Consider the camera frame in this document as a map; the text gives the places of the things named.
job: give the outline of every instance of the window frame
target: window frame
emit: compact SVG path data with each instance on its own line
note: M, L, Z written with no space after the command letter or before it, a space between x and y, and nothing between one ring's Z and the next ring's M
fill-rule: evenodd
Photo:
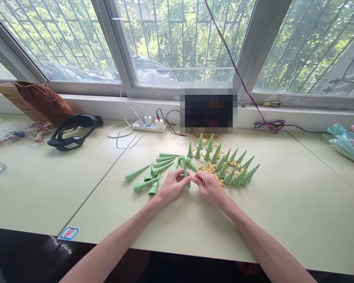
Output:
M237 68L249 91L252 91L262 71L267 55L287 15L292 0L256 0L242 43ZM0 21L0 63L18 80L47 83L61 94L97 96L127 96L129 98L179 100L183 89L137 86L138 73L132 57L124 23L120 20L118 2L91 0L98 22L106 39L111 56L120 74L122 85L101 83L77 83L49 81ZM244 91L239 77L234 73L232 84L238 90L239 104L252 104ZM354 98L319 97L276 93L252 93L258 104L279 101L288 107L312 107L354 110Z

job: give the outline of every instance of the white power strip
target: white power strip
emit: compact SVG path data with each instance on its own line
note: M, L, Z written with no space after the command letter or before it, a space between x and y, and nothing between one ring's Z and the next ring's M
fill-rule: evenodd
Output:
M143 122L143 124L141 124L139 122L139 120L138 120L135 123L133 123L133 125L132 125L133 129L136 129L136 130L147 130L147 131L150 131L150 132L166 132L166 130L168 128L166 123L164 123L164 128L158 129L158 128L156 128L156 125L155 125L154 122L152 123L151 126L146 125L146 121L142 121L142 122Z

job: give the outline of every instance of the sticker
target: sticker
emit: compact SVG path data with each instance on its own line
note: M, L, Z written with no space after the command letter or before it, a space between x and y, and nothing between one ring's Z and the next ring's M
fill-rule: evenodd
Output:
M79 232L79 228L67 227L59 235L58 239L59 240L68 240L68 241L70 241L77 235L78 232Z
M70 143L69 145L65 145L64 147L67 148L67 149L71 149L71 148L74 148L74 147L77 147L79 146L77 143Z

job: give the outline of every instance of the green plastic spike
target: green plastic spike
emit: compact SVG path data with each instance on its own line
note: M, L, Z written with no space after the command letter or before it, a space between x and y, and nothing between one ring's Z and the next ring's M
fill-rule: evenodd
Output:
M173 160L177 158L177 156L167 156L167 157L156 157L156 162L163 162L165 160Z
M171 156L179 156L179 154L171 154L171 153L159 153L159 157L171 157Z
M231 149L229 149L229 152L225 155L223 155L223 157L221 158L221 160L219 161L218 165L216 166L216 170L221 170L223 168L223 163L228 161L228 156L231 152Z
M211 134L210 140L208 141L208 145L206 145L206 150L207 151L212 151L212 142L214 141L214 134Z
M244 170L240 173L240 175L238 175L237 177L232 179L232 185L235 187L240 187L241 185L241 179L245 176L245 173L247 172L247 170Z
M229 158L230 161L234 162L235 158L236 158L236 153L239 150L239 148L236 148L235 152L231 155L231 157Z
M240 183L241 183L242 186L246 186L246 185L250 182L250 180L252 179L252 176L253 176L254 173L257 171L257 169L258 169L259 166L260 166L260 165L258 164L256 167L254 167L252 170L250 170L250 171L244 176L244 178L242 178L242 179L240 180Z
M188 150L188 153L187 153L186 157L193 158L192 141L190 141L189 150Z
M224 177L224 184L225 185L229 186L230 184L232 184L232 178L233 178L233 175L235 175L236 169L237 168L235 167L228 176Z
M201 134L201 136L199 137L199 142L197 144L197 150L202 150L203 149L203 134Z
M223 168L218 172L218 177L221 178L221 179L224 179L225 178L225 170L227 169L228 167L228 162L226 162L223 166Z
M197 148L197 152L194 154L194 157L195 157L196 159L201 158L201 150L200 150L199 148Z
M237 161L236 161L237 164L239 164L239 163L241 163L241 161L243 161L243 158L244 158L244 156L245 156L246 153L247 153L247 151L245 151L245 152L240 156L240 158L237 159Z
M152 175L152 162L151 162L151 166L149 167L148 169L148 173L147 175L144 177L144 181L149 181L149 180L152 180L153 179L153 175Z
M128 173L128 174L125 174L125 179L126 181L130 182L133 178L135 178L138 174L140 174L141 172L143 172L143 170L145 168L147 168L149 165L147 166L144 166L143 168L140 168L132 173Z
M185 164L189 165L189 167L191 169L193 169L195 172L198 172L198 169L195 167L195 165L193 164L193 162L192 162L190 157L186 157L185 158Z
M206 149L206 155L204 156L204 160L206 160L206 161L208 161L208 160L210 160L210 153L211 153L211 151L208 151L207 149Z
M221 142L220 142L220 145L216 148L213 157L211 157L211 163L212 164L215 164L218 161L218 154L220 152L220 147L221 147Z
M165 164L168 164L168 163L171 162L171 161L174 162L173 159L172 159L172 160L165 160L165 161L162 161L162 162L155 162L155 163L153 164L153 167L154 167L154 168L159 168L159 167L161 167L161 166L163 166L163 165L165 165Z
M153 169L152 169L153 175L156 176L156 175L159 174L161 171L167 169L167 168L168 168L170 165L172 165L173 163L174 163L174 161L171 161L171 162L169 162L168 164L165 164L165 165L163 165L163 166L161 166L161 167L159 167L159 168L153 168Z
M144 187L147 187L147 186L151 185L153 182L155 182L155 181L157 181L157 180L159 180L159 179L161 179L161 178L162 178L162 176L157 177L157 178L155 178L155 179L151 179L151 180L146 181L146 182L144 182L144 183L135 184L135 185L133 186L134 192L140 193Z
M242 165L241 168L242 168L242 167L249 168L249 165L251 164L253 158L254 158L254 155L253 155L252 158L249 159L244 165Z
M155 182L153 183L152 188L149 189L148 195L149 195L150 197L153 197L155 194L157 194L157 192L159 191L159 190L158 190L158 186L159 186L159 180L155 181Z
M183 156L183 155L180 155L178 158L177 158L177 160L176 160L176 163L174 163L174 166L173 166L173 168L172 168L172 170L171 171L173 171L173 170L177 170L177 168L178 168L178 165L180 164L180 159L184 159L185 158L185 156Z
M180 160L181 162L181 167L184 169L184 178L186 178L188 176L188 172L186 170L186 164L185 161L183 159ZM187 185L184 186L184 189L189 189L191 186L190 182L187 183Z

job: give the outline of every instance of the window sill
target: window sill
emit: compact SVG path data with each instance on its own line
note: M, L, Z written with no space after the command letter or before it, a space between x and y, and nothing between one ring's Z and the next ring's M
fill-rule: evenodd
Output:
M61 94L75 112L100 115L104 119L124 120L126 107L121 99L114 96L83 96ZM161 108L166 115L171 110L179 110L180 102L176 100L162 99L136 99L124 97L127 103L136 103L147 109L148 113L156 118L156 109ZM139 116L145 116L144 110L132 105ZM354 124L354 110L328 110L312 108L292 107L259 107L266 121L286 120L288 124L298 125L306 130L323 131L335 123L350 128ZM22 112L0 94L0 114L22 114ZM261 122L262 119L254 105L238 105L237 127L240 129L252 129L254 122ZM137 116L128 109L127 120L135 120ZM175 121L179 119L177 112L172 112L168 117ZM295 127L286 127L283 130L298 130Z

